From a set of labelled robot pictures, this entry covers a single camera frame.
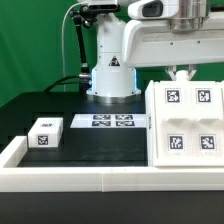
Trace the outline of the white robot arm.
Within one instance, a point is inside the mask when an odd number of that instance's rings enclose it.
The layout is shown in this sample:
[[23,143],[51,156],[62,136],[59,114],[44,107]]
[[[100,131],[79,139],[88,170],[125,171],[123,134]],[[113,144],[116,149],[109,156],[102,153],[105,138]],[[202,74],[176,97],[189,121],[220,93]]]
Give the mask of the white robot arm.
[[97,19],[94,100],[140,93],[135,70],[224,62],[224,5],[209,0],[87,0]]

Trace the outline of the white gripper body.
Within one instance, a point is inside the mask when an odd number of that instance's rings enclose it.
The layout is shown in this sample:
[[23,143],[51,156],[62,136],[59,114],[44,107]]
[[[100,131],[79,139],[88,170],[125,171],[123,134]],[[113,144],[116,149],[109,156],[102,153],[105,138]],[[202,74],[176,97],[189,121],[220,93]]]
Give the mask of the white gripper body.
[[224,14],[211,14],[192,32],[174,32],[167,20],[131,20],[122,56],[135,68],[224,62]]

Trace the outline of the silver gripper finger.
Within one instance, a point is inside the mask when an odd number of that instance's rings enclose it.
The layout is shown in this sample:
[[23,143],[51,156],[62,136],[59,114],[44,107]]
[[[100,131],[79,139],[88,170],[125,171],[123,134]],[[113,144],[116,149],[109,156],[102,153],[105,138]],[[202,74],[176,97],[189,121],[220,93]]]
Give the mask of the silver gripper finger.
[[191,64],[188,66],[188,79],[191,80],[195,73],[197,72],[197,66],[195,64]]
[[168,66],[166,69],[166,73],[170,76],[172,80],[176,79],[176,67],[175,66]]

